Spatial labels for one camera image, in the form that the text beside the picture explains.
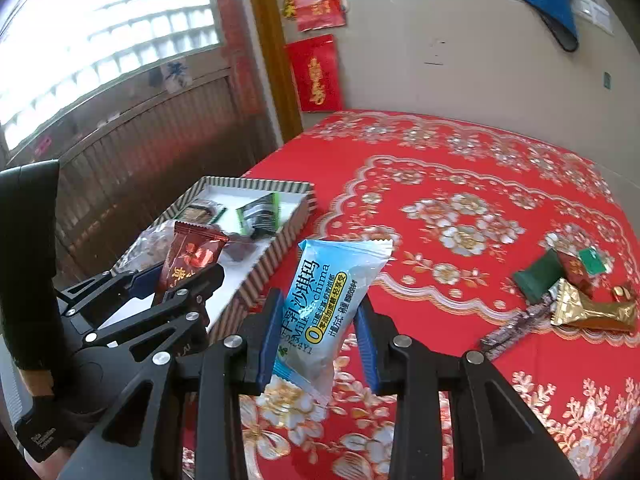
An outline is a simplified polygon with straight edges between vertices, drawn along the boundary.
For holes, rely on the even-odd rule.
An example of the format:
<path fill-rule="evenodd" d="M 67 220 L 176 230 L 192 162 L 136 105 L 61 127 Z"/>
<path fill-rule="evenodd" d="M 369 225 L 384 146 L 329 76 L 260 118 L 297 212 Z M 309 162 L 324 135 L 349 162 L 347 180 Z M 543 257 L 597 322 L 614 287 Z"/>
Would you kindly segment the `red foil snack packet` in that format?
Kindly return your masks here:
<path fill-rule="evenodd" d="M 165 292 L 215 264 L 229 237 L 214 226 L 176 221 L 152 304 L 160 304 Z"/>

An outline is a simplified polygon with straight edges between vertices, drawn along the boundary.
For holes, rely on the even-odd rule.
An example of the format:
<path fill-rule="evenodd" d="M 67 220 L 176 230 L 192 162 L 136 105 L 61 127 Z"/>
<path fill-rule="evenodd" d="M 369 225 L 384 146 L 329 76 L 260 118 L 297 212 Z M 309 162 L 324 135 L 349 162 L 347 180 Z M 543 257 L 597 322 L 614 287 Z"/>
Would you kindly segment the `clear bag of dried snacks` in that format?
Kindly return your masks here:
<path fill-rule="evenodd" d="M 114 264 L 116 274 L 139 272 L 163 262 L 175 235 L 175 221 L 167 220 L 143 231 Z"/>

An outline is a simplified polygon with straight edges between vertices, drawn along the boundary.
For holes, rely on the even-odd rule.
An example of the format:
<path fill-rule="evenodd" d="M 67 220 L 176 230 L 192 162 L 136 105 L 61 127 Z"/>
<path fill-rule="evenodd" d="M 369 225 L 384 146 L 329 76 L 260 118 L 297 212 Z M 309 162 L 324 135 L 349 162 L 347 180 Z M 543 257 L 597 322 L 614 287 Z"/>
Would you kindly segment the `dark candy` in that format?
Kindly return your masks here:
<path fill-rule="evenodd" d="M 230 238 L 227 244 L 224 245 L 222 254 L 234 262 L 239 262 L 247 259 L 254 251 L 256 244 L 248 238 Z"/>

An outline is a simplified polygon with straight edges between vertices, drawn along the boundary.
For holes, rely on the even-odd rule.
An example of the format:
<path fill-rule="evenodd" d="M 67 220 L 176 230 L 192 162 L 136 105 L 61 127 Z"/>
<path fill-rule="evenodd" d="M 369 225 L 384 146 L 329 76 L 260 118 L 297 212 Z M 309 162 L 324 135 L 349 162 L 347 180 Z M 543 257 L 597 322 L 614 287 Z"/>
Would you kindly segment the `clear packet of round biscuits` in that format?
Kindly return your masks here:
<path fill-rule="evenodd" d="M 176 220 L 201 226 L 211 226 L 227 211 L 227 207 L 216 200 L 206 200 L 197 198 L 187 204 L 183 210 L 176 215 Z"/>

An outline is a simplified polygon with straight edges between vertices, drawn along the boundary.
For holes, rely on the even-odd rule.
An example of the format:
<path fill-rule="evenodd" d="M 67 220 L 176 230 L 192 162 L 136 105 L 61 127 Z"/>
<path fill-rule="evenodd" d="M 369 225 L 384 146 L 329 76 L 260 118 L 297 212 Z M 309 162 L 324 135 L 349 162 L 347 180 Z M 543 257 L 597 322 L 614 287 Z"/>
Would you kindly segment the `green black snack packet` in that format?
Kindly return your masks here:
<path fill-rule="evenodd" d="M 280 197 L 269 193 L 236 210 L 241 233 L 252 240 L 276 235 L 280 228 Z"/>

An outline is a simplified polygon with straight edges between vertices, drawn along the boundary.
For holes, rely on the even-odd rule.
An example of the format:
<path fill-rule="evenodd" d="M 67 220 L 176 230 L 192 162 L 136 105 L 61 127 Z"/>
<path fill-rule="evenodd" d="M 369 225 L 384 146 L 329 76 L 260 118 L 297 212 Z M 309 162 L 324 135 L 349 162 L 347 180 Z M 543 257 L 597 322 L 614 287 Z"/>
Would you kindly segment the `dark brown chocolate bar wrapper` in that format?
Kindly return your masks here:
<path fill-rule="evenodd" d="M 552 293 L 545 292 L 538 304 L 530 304 L 526 309 L 516 312 L 506 324 L 484 336 L 478 343 L 480 352 L 489 361 L 497 359 L 544 322 L 550 316 L 553 305 Z"/>

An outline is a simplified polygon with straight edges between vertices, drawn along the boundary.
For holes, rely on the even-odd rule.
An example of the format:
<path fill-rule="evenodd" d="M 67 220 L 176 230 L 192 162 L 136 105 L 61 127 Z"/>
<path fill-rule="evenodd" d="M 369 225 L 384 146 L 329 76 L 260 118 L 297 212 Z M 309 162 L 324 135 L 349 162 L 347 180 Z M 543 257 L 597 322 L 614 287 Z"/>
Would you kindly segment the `light blue sachima packet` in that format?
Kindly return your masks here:
<path fill-rule="evenodd" d="M 273 374 L 329 403 L 333 361 L 369 287 L 392 256 L 386 240 L 303 240 L 288 296 Z"/>

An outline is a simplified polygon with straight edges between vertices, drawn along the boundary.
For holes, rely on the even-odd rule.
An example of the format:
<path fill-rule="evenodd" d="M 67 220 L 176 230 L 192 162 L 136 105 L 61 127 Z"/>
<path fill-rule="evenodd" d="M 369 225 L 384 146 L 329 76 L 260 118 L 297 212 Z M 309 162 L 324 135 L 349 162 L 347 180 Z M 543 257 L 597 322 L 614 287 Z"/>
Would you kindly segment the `gold foil snack packet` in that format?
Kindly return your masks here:
<path fill-rule="evenodd" d="M 594 301 L 569 281 L 561 278 L 558 281 L 551 324 L 584 330 L 632 333 L 637 325 L 637 304 L 634 300 Z"/>

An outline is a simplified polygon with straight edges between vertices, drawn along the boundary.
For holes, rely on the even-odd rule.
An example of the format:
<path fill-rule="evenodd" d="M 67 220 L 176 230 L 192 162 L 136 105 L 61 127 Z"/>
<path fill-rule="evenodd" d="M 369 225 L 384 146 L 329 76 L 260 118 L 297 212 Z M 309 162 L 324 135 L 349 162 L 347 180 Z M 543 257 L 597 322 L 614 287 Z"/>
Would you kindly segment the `dark green snack packet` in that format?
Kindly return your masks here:
<path fill-rule="evenodd" d="M 512 280 L 525 299 L 530 304 L 536 304 L 560 278 L 565 277 L 566 272 L 558 253 L 549 249 L 527 269 L 515 272 Z"/>

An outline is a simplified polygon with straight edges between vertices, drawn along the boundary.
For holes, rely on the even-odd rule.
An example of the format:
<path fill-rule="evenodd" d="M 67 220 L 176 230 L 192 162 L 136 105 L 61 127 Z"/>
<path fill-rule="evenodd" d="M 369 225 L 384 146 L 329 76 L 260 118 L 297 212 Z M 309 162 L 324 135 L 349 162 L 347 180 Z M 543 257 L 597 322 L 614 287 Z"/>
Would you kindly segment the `small red brown snack packet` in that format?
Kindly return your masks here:
<path fill-rule="evenodd" d="M 567 281 L 587 297 L 592 298 L 594 292 L 593 284 L 582 260 L 566 252 L 557 252 L 556 254 L 560 263 L 562 263 Z"/>

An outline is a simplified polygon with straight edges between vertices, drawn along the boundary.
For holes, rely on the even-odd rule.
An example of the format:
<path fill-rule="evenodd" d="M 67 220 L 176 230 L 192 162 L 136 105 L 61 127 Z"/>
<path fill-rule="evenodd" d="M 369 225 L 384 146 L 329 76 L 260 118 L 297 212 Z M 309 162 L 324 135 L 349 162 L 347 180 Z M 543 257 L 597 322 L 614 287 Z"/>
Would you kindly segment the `small green jelly cup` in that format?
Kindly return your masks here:
<path fill-rule="evenodd" d="M 588 247 L 580 250 L 578 252 L 578 258 L 589 276 L 606 273 L 606 266 L 596 248 Z"/>

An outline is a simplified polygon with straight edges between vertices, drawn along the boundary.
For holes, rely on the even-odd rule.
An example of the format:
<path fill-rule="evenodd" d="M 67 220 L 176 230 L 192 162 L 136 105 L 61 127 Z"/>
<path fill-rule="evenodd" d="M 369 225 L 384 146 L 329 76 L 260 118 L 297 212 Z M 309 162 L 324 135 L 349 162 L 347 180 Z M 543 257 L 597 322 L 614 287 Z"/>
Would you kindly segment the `striped white cardboard box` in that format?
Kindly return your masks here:
<path fill-rule="evenodd" d="M 253 238 L 242 226 L 239 211 L 270 195 L 277 197 L 279 205 L 278 229 Z M 214 226 L 229 237 L 218 259 L 224 268 L 224 281 L 205 304 L 207 333 L 215 342 L 234 333 L 250 307 L 257 304 L 316 208 L 316 196 L 310 182 L 206 176 L 182 193 L 143 233 L 166 229 L 186 207 L 206 200 L 224 207 Z"/>

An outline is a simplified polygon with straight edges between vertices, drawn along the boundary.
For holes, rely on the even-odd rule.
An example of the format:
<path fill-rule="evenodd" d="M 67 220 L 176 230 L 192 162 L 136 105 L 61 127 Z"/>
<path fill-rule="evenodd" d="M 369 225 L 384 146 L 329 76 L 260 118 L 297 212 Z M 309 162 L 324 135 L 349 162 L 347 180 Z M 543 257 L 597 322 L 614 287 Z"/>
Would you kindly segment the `small gold wrapped candy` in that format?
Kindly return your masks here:
<path fill-rule="evenodd" d="M 635 302 L 637 300 L 637 293 L 631 282 L 615 285 L 612 288 L 612 296 L 616 302 Z"/>

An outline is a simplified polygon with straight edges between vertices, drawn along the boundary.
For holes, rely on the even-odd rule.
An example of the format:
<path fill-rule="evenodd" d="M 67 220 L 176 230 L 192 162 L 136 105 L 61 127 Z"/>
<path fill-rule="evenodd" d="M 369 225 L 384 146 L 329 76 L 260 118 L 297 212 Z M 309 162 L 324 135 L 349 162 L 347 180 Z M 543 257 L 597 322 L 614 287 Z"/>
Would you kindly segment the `red floral tablecloth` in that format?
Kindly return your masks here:
<path fill-rule="evenodd" d="M 639 283 L 639 242 L 596 166 L 498 129 L 433 116 L 341 112 L 260 162 L 254 178 L 308 181 L 306 237 L 394 243 L 370 287 L 401 333 L 457 356 L 525 300 L 512 276 L 548 250 L 592 249 L 597 300 Z M 583 479 L 623 452 L 639 417 L 639 338 L 542 324 L 497 361 Z M 275 379 L 243 398 L 253 479 L 383 479 L 396 403 L 364 379 L 354 336 L 321 406 Z"/>

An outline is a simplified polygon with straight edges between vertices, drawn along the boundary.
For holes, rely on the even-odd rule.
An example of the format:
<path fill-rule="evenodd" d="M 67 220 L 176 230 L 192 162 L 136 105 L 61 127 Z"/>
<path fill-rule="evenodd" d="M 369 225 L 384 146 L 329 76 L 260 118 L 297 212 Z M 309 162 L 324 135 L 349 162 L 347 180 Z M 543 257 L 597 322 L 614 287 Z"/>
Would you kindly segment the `red paper bag lower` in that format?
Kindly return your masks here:
<path fill-rule="evenodd" d="M 303 113 L 338 112 L 343 98 L 335 38 L 331 34 L 292 42 L 286 53 Z"/>

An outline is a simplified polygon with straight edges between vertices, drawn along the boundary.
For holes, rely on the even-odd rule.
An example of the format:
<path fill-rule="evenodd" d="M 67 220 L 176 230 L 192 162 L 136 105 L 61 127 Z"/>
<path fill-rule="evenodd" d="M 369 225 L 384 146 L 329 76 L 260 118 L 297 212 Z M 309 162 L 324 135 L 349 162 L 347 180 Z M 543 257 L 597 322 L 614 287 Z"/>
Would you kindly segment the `glass block window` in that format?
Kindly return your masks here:
<path fill-rule="evenodd" d="M 214 0 L 26 0 L 1 29 L 1 137 L 14 151 L 96 92 L 220 43 Z"/>

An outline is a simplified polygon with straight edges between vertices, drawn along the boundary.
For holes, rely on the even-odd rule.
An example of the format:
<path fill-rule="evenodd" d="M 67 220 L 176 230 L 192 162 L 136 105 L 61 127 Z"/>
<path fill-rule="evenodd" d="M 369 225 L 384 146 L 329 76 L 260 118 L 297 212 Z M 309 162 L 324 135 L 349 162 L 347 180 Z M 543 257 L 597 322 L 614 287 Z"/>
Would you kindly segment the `wooden door frame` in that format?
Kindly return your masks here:
<path fill-rule="evenodd" d="M 277 0 L 250 0 L 274 110 L 284 143 L 303 131 Z"/>

